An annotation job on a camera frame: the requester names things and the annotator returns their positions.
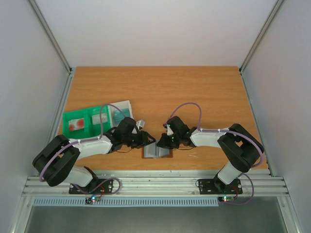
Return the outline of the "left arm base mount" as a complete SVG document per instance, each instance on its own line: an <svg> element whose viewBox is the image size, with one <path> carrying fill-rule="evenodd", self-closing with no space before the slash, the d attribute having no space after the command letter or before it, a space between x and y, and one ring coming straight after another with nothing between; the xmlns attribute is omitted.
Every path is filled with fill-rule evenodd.
<svg viewBox="0 0 311 233"><path fill-rule="evenodd" d="M69 194L78 195L98 195L98 194L111 194L113 188L112 179L94 179L87 186L82 187L77 184L70 184Z"/></svg>

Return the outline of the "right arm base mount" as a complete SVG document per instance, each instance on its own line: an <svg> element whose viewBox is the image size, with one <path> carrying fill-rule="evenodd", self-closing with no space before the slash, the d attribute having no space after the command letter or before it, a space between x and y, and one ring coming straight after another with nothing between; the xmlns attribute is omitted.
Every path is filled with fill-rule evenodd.
<svg viewBox="0 0 311 233"><path fill-rule="evenodd" d="M198 179L195 183L201 195L233 195L242 194L240 179L234 179L230 184L216 184L214 179Z"/></svg>

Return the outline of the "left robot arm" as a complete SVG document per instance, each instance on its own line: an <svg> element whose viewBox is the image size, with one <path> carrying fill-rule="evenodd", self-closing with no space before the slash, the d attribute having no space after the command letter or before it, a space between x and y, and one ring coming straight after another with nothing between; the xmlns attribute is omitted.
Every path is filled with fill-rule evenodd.
<svg viewBox="0 0 311 233"><path fill-rule="evenodd" d="M140 149L155 141L137 126L134 119L125 117L118 126L96 137L68 139L62 134L56 136L34 158L32 165L39 173L40 181L51 187L66 182L80 186L86 193L93 193L98 181L87 168L76 167L77 160L118 152L122 146Z"/></svg>

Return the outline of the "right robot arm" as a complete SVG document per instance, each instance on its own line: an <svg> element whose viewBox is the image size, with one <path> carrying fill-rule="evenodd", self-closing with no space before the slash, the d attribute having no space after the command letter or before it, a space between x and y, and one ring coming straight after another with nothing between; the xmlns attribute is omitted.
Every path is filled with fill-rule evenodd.
<svg viewBox="0 0 311 233"><path fill-rule="evenodd" d="M160 148L172 150L184 145L222 149L228 162L213 178L213 186L218 193L226 192L234 179L263 162L264 147L238 123L223 129L190 129L174 116L167 121L165 129L167 132L157 142Z"/></svg>

